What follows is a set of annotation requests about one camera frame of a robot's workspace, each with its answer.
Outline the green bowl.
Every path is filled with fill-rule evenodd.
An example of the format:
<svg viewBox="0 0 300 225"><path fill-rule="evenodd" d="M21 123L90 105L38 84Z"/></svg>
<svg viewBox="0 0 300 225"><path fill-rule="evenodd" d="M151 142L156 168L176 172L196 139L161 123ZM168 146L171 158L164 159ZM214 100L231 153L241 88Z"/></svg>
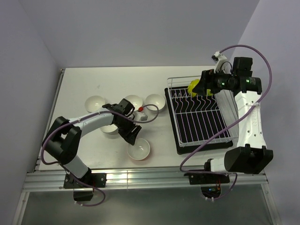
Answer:
<svg viewBox="0 0 300 225"><path fill-rule="evenodd" d="M213 96L213 93L211 92L211 89L205 89L204 90L204 95L205 96Z"/></svg>
<svg viewBox="0 0 300 225"><path fill-rule="evenodd" d="M199 95L199 90L194 90L194 88L198 85L199 81L199 79L192 80L191 83L188 85L187 92L191 98L194 98L195 96Z"/></svg>

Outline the orange bowl white inside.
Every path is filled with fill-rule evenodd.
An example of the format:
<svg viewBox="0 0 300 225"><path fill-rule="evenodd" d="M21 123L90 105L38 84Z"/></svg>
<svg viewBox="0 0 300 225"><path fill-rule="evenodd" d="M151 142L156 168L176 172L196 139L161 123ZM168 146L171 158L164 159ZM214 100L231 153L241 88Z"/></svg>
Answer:
<svg viewBox="0 0 300 225"><path fill-rule="evenodd" d="M134 145L128 145L127 154L133 160L144 160L150 154L150 144L143 138L138 138Z"/></svg>

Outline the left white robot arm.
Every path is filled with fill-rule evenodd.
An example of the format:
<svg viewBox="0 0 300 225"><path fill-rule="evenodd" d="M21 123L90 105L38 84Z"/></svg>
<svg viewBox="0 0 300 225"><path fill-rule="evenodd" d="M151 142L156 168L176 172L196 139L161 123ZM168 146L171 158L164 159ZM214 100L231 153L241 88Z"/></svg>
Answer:
<svg viewBox="0 0 300 225"><path fill-rule="evenodd" d="M80 187L88 186L91 183L91 169L77 155L81 138L101 127L115 125L118 134L127 143L134 145L142 127L129 118L133 110L134 106L122 99L118 104L105 104L97 111L75 119L58 117L42 142L43 164L53 164L45 161L44 152L47 152L56 159L54 163L74 175L76 184Z"/></svg>

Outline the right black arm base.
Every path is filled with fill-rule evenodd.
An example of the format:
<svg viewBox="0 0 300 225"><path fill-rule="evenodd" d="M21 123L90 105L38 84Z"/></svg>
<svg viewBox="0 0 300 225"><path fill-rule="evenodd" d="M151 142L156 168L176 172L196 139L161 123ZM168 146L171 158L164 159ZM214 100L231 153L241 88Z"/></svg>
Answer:
<svg viewBox="0 0 300 225"><path fill-rule="evenodd" d="M218 198L221 195L221 184L230 182L226 175L213 173L185 173L189 179L190 185L205 185L201 187L202 194L207 198Z"/></svg>

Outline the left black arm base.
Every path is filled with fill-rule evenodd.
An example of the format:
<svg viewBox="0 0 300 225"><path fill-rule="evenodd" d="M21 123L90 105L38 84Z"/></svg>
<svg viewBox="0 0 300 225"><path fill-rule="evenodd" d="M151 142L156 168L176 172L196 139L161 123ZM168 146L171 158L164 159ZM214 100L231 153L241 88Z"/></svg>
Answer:
<svg viewBox="0 0 300 225"><path fill-rule="evenodd" d="M87 179L76 180L73 175L66 174L64 189L73 189L73 199L77 202L89 202L94 197L96 188L106 186L106 173L91 173Z"/></svg>

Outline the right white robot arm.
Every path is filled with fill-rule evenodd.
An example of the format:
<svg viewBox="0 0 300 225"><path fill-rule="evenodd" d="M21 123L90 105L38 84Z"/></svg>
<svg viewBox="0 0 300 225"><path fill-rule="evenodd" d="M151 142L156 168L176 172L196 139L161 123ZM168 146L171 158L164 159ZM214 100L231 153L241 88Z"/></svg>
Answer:
<svg viewBox="0 0 300 225"><path fill-rule="evenodd" d="M199 95L231 91L240 119L236 148L227 151L223 158L209 159L205 164L203 178L209 183L214 182L219 173L259 174L273 159L273 151L267 148L262 131L259 102L262 82L252 76L252 64L252 58L236 57L229 74L222 70L204 70L192 89Z"/></svg>

